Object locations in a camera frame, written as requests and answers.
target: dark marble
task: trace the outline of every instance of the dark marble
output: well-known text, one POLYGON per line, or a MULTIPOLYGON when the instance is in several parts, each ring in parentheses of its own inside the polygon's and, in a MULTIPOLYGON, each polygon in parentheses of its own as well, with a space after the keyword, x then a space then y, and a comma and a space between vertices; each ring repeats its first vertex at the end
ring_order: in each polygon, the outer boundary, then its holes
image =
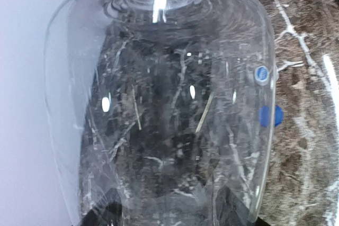
POLYGON ((339 225, 339 6, 334 0, 260 0, 275 31, 280 78, 261 217, 273 225, 339 225))

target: clear glass jar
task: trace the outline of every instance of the clear glass jar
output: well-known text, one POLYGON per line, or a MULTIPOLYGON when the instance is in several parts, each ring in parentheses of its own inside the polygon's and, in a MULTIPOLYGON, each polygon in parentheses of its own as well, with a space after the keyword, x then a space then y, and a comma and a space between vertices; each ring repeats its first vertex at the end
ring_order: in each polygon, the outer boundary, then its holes
POLYGON ((273 111, 260 122, 274 108, 273 37, 258 0, 66 0, 45 68, 72 223, 252 225, 274 125, 273 111))

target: blue round label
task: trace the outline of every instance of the blue round label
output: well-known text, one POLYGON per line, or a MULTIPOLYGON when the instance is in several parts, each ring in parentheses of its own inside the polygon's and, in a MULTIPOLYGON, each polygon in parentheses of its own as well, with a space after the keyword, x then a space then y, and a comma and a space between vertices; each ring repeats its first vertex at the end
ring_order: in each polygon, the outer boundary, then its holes
POLYGON ((268 76, 269 76, 269 71, 266 67, 261 66, 257 69, 256 79, 258 79, 260 81, 264 81, 264 80, 267 80, 268 76))

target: brown marble countertop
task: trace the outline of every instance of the brown marble countertop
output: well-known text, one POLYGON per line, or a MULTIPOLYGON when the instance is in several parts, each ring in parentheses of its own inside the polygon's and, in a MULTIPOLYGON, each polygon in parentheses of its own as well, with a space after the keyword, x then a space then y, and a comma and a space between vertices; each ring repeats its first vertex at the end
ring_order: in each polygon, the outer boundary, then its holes
POLYGON ((260 0, 275 31, 280 78, 261 217, 276 225, 339 225, 339 6, 260 0))

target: white wall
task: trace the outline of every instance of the white wall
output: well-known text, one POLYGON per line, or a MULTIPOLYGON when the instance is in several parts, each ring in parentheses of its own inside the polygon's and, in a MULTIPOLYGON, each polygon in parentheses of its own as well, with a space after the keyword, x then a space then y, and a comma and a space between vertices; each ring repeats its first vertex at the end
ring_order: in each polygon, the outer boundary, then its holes
POLYGON ((0 225, 70 226, 49 140, 43 44, 63 0, 0 0, 0 225))

